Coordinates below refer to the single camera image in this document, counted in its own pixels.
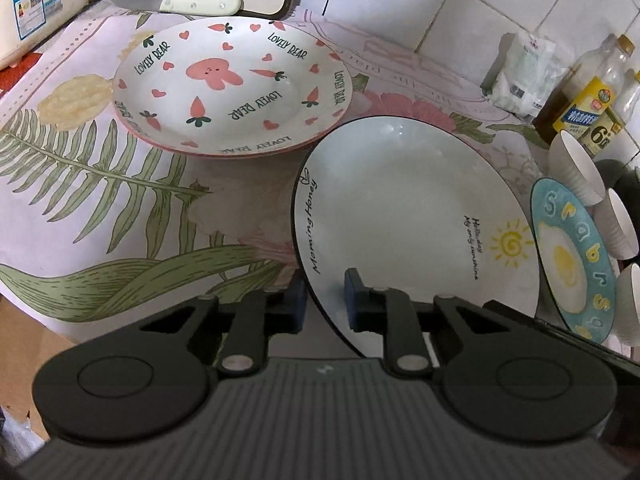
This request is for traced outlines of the white plate with sun drawing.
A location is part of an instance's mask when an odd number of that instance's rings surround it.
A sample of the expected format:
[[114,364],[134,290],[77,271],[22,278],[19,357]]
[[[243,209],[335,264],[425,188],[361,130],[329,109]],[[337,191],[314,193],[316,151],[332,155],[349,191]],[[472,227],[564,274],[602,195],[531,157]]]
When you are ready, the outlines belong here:
[[329,133],[299,170],[292,230],[314,301],[360,356],[376,358],[383,343],[349,325],[348,269],[416,301],[537,310],[537,249],[520,202],[480,153],[424,122],[375,116]]

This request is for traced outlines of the teal fried egg plate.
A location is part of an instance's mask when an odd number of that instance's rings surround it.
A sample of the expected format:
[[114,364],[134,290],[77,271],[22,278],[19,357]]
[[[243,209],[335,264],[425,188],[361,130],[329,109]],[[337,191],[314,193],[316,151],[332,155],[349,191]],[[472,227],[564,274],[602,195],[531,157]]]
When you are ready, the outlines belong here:
[[611,333],[615,275],[604,240],[587,208],[557,180],[530,192],[530,215],[541,270],[562,325],[595,344]]

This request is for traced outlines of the white ribbed bowl front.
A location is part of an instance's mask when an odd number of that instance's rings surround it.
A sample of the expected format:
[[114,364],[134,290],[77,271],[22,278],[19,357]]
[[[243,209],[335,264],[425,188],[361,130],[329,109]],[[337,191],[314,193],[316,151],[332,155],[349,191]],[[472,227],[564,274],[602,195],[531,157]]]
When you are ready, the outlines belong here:
[[639,266],[633,263],[616,280],[613,332],[629,347],[638,347],[640,340],[639,275]]

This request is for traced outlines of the white ribbed bowl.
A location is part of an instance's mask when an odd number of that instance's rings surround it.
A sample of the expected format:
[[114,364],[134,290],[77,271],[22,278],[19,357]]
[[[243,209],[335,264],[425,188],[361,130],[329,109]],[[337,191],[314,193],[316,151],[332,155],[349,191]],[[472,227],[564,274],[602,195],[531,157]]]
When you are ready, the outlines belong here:
[[596,164],[582,144],[565,130],[551,142],[549,176],[565,185],[587,207],[605,199],[606,188]]
[[593,221],[608,254],[616,260],[638,256],[639,241],[630,214],[620,196],[608,188],[602,202],[594,206]]
[[613,332],[629,347],[638,347],[640,340],[639,275],[639,266],[633,263],[616,280]]

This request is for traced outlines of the white plate pink rabbit carrots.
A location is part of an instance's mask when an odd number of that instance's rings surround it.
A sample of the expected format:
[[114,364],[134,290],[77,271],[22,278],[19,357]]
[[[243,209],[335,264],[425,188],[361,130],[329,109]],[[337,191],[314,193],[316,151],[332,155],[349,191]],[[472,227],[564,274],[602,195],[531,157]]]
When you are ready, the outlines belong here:
[[175,153],[238,159],[301,148],[330,131],[352,77],[326,40],[258,18],[201,18],[146,37],[120,63],[122,123]]

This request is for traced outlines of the floral tablecloth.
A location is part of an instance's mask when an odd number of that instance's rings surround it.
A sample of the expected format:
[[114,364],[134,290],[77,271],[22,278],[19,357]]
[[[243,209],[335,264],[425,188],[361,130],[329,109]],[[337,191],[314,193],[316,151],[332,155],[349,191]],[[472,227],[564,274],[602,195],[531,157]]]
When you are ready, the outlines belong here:
[[165,152],[108,98],[119,62],[168,15],[80,14],[1,100],[1,292],[81,342],[202,292],[227,301],[293,274],[303,151],[243,160]]

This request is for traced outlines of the black wok with glass lid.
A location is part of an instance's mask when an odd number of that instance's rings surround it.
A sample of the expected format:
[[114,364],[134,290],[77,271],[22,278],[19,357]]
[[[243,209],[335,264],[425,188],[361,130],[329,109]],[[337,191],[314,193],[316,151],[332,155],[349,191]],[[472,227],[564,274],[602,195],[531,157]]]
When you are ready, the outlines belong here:
[[608,188],[612,188],[627,208],[634,224],[639,223],[640,183],[639,173],[629,169],[614,159],[603,159],[596,162],[601,177]]

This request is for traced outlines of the white plastic salt bag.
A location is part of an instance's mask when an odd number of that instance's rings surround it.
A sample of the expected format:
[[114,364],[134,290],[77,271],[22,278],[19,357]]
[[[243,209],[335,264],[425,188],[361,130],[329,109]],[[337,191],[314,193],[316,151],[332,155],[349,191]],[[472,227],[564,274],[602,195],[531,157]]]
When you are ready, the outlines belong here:
[[491,78],[485,94],[496,107],[533,120],[573,61],[573,51],[562,44],[519,32],[506,49],[500,70]]

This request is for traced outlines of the oil bottle yellow label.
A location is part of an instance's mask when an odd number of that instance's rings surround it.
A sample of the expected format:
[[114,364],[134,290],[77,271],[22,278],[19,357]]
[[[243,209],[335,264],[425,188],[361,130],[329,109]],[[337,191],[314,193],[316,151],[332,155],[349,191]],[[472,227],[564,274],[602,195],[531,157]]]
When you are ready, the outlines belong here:
[[581,55],[552,91],[533,124],[547,144],[566,131],[579,139],[620,94],[627,62],[636,47],[626,35],[608,35]]

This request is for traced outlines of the vinegar bottle yellow cap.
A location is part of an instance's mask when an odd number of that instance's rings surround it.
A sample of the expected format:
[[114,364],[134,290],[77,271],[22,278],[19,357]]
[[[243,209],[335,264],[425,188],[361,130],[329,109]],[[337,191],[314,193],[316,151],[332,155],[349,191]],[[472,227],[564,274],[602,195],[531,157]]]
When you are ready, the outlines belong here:
[[623,89],[615,102],[579,139],[580,145],[591,158],[599,155],[626,128],[638,101],[639,73],[631,72],[626,75]]

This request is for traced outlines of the striped red cloth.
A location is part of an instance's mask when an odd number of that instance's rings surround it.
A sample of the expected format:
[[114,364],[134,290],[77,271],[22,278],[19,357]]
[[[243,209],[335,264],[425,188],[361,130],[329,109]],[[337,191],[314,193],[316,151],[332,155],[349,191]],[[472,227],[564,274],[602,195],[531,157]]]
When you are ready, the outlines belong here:
[[29,52],[17,63],[2,68],[0,70],[0,96],[4,96],[6,92],[10,91],[37,64],[40,58],[40,53]]

